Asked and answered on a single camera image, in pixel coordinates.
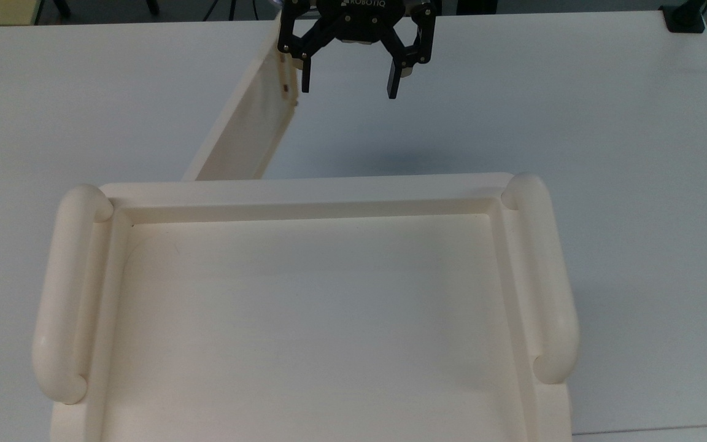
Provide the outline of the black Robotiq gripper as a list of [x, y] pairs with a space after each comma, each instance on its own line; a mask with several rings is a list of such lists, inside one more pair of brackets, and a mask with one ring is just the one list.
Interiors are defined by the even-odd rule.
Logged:
[[[318, 3], [320, 18], [303, 36], [296, 22]], [[302, 92], [311, 89], [312, 56], [333, 40], [371, 44], [381, 42], [391, 56], [387, 95], [395, 99], [401, 79], [416, 64], [429, 63], [438, 16], [438, 1], [283, 1], [277, 48], [298, 61]], [[409, 17], [416, 25], [413, 43], [405, 45], [395, 25]]]

